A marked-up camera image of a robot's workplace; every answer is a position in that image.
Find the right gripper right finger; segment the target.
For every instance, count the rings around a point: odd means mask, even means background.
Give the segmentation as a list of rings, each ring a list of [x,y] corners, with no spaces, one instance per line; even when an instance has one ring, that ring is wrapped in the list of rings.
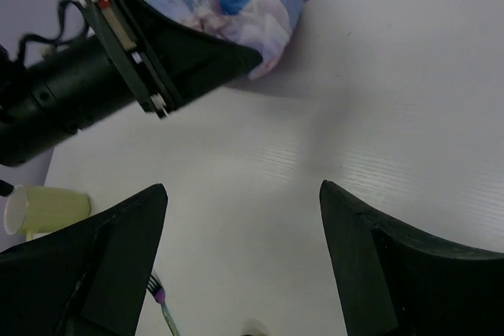
[[[503,255],[397,220],[330,181],[321,219],[349,335],[500,335]]]

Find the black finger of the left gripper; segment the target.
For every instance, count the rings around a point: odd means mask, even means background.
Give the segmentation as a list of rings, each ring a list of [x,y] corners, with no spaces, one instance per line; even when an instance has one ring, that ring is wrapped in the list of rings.
[[[177,110],[262,63],[255,49],[179,24],[144,0],[114,0],[131,28],[139,55],[154,70],[154,93]]]

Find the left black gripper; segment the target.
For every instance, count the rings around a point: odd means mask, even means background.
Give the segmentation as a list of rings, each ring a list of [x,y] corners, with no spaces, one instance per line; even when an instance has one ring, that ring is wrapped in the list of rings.
[[[81,33],[21,38],[17,59],[1,56],[1,164],[20,166],[137,102],[160,118],[181,94],[140,19],[144,0],[84,0]]]

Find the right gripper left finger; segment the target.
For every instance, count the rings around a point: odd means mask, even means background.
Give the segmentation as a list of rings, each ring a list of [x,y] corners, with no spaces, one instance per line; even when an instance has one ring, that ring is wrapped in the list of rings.
[[[165,222],[155,184],[1,253],[3,335],[133,335]]]

